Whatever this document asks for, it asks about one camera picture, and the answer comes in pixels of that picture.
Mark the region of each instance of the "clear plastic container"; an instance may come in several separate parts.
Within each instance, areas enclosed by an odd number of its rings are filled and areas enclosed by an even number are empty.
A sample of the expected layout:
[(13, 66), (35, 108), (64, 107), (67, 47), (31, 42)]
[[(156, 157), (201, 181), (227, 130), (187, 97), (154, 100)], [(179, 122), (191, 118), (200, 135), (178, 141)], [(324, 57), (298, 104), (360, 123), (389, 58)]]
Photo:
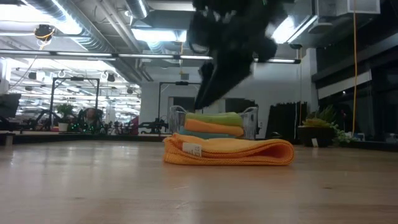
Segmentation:
[[(179, 133), (180, 128), (184, 127), (185, 115), (188, 113), (181, 106), (172, 106), (169, 109), (169, 130), (171, 133)], [(258, 108), (250, 107), (239, 115), (243, 119), (244, 139), (254, 140), (257, 133), (257, 114)]]

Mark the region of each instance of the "plant pot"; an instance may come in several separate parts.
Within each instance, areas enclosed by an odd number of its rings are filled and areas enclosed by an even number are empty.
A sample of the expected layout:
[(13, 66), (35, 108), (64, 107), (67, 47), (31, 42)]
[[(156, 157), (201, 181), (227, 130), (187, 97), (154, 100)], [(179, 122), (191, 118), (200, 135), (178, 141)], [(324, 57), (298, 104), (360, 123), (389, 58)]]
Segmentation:
[(332, 144), (335, 137), (335, 130), (333, 128), (320, 127), (298, 127), (298, 137), (304, 146), (313, 147), (313, 139), (316, 139), (318, 147), (327, 147)]
[(58, 131), (65, 132), (68, 131), (68, 123), (58, 123)]

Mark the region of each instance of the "towel label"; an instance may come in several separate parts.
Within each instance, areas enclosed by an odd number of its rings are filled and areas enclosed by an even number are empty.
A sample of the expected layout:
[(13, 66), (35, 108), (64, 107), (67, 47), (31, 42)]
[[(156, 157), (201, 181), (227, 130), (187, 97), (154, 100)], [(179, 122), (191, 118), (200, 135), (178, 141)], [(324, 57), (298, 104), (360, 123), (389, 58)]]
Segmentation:
[(318, 141), (317, 139), (311, 139), (312, 140), (312, 146), (313, 147), (318, 147)]
[(201, 157), (201, 145), (194, 143), (182, 143), (182, 151), (194, 156)]

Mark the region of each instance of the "green towel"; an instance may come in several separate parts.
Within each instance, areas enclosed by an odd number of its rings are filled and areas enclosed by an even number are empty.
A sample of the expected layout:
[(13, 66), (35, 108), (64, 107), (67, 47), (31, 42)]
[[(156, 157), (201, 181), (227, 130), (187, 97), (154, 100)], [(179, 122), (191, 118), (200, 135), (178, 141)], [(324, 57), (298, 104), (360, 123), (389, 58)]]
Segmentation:
[(243, 126), (243, 119), (242, 117), (235, 113), (220, 113), (220, 114), (194, 114), (194, 113), (187, 113), (186, 119), (195, 119), (198, 121), (211, 123), (211, 124), (221, 124), (227, 126)]
[(236, 138), (235, 136), (229, 134), (216, 134), (216, 133), (199, 133), (196, 131), (187, 131), (184, 127), (180, 128), (179, 134), (195, 136), (201, 139), (213, 139), (213, 138)]

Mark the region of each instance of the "blue towel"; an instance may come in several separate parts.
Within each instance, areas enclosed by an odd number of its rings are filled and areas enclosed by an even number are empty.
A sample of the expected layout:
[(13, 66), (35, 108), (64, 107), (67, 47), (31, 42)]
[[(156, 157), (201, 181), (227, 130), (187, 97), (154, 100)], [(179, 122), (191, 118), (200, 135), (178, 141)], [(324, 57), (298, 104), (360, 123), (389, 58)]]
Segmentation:
[(213, 138), (236, 138), (229, 134), (215, 134), (215, 133), (199, 133), (195, 131), (187, 131), (183, 127), (180, 128), (179, 134), (195, 136), (201, 139), (213, 139)]

